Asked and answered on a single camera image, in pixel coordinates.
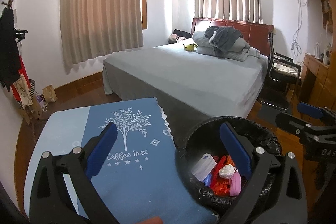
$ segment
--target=black trash can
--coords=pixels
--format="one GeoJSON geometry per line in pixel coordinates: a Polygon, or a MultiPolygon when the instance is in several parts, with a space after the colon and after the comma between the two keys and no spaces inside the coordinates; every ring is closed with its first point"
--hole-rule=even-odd
{"type": "MultiPolygon", "coordinates": [[[[221,158],[228,155],[223,145],[219,129],[224,122],[229,122],[238,135],[247,137],[254,147],[261,146],[268,153],[281,155],[282,149],[277,137],[267,128],[263,128],[255,122],[238,117],[215,117],[190,130],[185,146],[178,148],[176,164],[179,175],[193,198],[200,204],[210,207],[223,215],[231,206],[235,197],[217,196],[203,182],[197,180],[190,170],[205,154],[216,155],[221,158]]],[[[263,191],[253,210],[253,214],[259,212],[268,196],[272,186],[274,175],[269,174],[264,184],[263,191]]]]}

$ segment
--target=pink pouch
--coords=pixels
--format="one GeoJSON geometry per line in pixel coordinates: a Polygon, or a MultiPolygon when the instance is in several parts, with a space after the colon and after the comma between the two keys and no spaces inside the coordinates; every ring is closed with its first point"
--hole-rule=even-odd
{"type": "Polygon", "coordinates": [[[234,173],[230,179],[230,196],[238,196],[242,190],[242,184],[239,173],[234,173]]]}

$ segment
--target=metal screw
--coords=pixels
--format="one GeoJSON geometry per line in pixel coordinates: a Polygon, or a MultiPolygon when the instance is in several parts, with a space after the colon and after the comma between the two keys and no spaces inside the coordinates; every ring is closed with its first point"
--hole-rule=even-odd
{"type": "Polygon", "coordinates": [[[48,151],[43,152],[42,158],[46,159],[50,156],[50,153],[48,151]]]}
{"type": "Polygon", "coordinates": [[[75,147],[75,148],[72,150],[72,152],[73,152],[74,154],[79,154],[80,152],[82,152],[82,148],[79,147],[79,146],[77,146],[77,147],[75,147]]]}
{"type": "Polygon", "coordinates": [[[287,153],[287,156],[290,158],[290,159],[294,159],[295,158],[295,154],[293,152],[288,152],[287,153]]]}
{"type": "Polygon", "coordinates": [[[257,147],[257,148],[255,149],[255,151],[256,151],[258,154],[263,154],[263,153],[265,153],[265,149],[263,149],[262,147],[257,147]]]}

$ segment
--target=cable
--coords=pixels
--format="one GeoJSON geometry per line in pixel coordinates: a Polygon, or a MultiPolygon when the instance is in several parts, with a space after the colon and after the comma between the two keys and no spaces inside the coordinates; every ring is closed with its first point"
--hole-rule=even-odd
{"type": "Polygon", "coordinates": [[[298,62],[298,59],[297,59],[298,55],[302,54],[302,49],[301,49],[300,44],[299,44],[299,32],[301,30],[302,21],[303,21],[302,7],[307,5],[308,0],[306,0],[306,2],[303,3],[303,4],[301,3],[301,0],[297,0],[297,3],[299,5],[298,27],[297,27],[296,32],[293,35],[293,42],[292,42],[292,46],[291,46],[291,50],[293,52],[293,56],[294,56],[296,62],[298,62]]]}

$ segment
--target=yellow plush toy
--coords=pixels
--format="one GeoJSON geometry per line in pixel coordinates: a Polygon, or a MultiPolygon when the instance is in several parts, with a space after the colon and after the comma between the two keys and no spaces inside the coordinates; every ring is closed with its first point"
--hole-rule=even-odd
{"type": "Polygon", "coordinates": [[[197,44],[194,43],[194,44],[188,44],[188,45],[183,44],[183,47],[186,52],[193,52],[195,48],[197,48],[198,46],[197,44]]]}

